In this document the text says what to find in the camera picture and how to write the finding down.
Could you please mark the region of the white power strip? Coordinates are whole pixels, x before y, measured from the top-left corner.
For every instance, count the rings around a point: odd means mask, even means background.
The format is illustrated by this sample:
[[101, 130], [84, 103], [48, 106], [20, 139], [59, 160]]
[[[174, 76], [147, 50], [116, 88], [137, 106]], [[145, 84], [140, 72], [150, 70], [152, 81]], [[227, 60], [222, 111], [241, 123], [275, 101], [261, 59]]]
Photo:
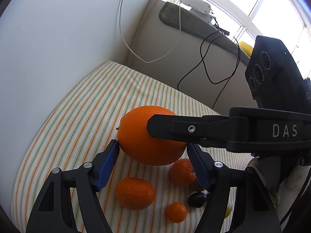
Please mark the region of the white power strip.
[[211, 12], [210, 4], [203, 0], [180, 0], [180, 2], [205, 15]]

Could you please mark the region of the mandarin with stem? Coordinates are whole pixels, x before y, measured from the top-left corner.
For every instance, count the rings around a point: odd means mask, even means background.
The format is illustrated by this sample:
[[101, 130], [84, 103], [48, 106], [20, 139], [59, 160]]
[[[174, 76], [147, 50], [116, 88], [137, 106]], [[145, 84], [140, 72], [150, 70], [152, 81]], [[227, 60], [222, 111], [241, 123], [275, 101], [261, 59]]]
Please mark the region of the mandarin with stem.
[[170, 180], [177, 186], [189, 186], [196, 174], [189, 159], [182, 158], [174, 162], [169, 171]]

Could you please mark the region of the dark plum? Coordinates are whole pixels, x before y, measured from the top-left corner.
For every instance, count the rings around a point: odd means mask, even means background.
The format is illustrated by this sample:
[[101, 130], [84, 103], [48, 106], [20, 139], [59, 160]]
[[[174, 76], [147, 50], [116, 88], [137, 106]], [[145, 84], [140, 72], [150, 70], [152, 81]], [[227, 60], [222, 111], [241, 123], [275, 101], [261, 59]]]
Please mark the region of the dark plum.
[[201, 208], [206, 202], [206, 194], [204, 192], [194, 192], [187, 199], [187, 204], [192, 208]]

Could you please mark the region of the large orange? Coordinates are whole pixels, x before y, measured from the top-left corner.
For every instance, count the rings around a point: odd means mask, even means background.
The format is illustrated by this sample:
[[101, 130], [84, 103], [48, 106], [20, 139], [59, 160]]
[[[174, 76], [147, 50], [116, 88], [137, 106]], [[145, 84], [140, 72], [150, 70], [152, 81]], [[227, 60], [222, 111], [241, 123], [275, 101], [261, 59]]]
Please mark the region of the large orange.
[[169, 165], [183, 155], [186, 143], [151, 137], [147, 131], [147, 122], [154, 114], [175, 113], [160, 106], [137, 107], [121, 118], [117, 140], [124, 153], [139, 163]]

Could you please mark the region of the brown kiwi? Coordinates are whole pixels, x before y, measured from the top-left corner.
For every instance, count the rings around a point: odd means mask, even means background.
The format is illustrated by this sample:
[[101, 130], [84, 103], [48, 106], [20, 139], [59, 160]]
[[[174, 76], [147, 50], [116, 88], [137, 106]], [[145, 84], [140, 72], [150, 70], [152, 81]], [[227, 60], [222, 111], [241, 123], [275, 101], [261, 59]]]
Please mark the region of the brown kiwi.
[[205, 188], [202, 187], [202, 185], [199, 183], [198, 178], [196, 178], [196, 179], [193, 181], [193, 183], [191, 183], [191, 184], [189, 185], [189, 188], [190, 188], [191, 190], [193, 190], [193, 191], [196, 191], [196, 192], [202, 192], [202, 191], [205, 190]]

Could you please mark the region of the small kumquat orange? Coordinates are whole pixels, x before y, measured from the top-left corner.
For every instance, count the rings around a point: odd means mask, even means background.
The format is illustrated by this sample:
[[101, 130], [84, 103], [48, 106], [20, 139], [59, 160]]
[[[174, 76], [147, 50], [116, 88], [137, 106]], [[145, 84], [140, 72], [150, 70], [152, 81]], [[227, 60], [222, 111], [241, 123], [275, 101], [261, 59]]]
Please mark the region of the small kumquat orange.
[[166, 207], [166, 216], [173, 223], [181, 223], [187, 216], [186, 206], [181, 202], [171, 203]]

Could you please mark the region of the green plum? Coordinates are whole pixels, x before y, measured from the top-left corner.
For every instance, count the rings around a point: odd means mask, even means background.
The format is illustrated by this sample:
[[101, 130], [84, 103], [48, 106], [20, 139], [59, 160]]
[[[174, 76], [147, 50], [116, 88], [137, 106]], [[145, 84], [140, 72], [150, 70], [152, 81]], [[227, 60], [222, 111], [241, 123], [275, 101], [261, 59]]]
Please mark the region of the green plum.
[[230, 203], [228, 203], [227, 208], [226, 208], [226, 213], [225, 213], [225, 218], [227, 218], [232, 212], [232, 206]]

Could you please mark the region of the medium mandarin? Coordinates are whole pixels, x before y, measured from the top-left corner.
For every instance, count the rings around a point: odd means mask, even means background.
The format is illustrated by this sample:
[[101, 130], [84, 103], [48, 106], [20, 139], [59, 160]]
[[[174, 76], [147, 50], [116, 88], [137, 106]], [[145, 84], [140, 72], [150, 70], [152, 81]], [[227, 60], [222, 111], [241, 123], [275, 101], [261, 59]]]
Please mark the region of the medium mandarin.
[[144, 210], [155, 200], [153, 185], [140, 178], [126, 177], [120, 180], [115, 188], [118, 203], [128, 210]]

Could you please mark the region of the striped table cloth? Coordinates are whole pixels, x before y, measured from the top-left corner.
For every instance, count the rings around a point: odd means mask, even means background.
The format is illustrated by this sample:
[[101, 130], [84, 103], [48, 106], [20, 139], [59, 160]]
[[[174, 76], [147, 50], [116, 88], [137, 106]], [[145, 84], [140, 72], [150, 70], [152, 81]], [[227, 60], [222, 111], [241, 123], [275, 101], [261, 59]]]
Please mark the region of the striped table cloth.
[[[10, 210], [24, 232], [36, 197], [50, 171], [75, 169], [105, 150], [116, 138], [120, 119], [144, 105], [162, 106], [177, 115], [212, 115], [199, 101], [115, 62], [106, 62], [87, 75], [58, 104], [29, 146], [15, 178]], [[187, 208], [181, 223], [166, 217], [167, 205], [186, 203], [191, 191], [169, 180], [169, 166], [146, 166], [120, 153], [109, 182], [99, 195], [113, 232], [194, 232], [203, 209]], [[130, 211], [115, 198], [116, 184], [125, 177], [149, 181], [155, 201], [147, 209]]]

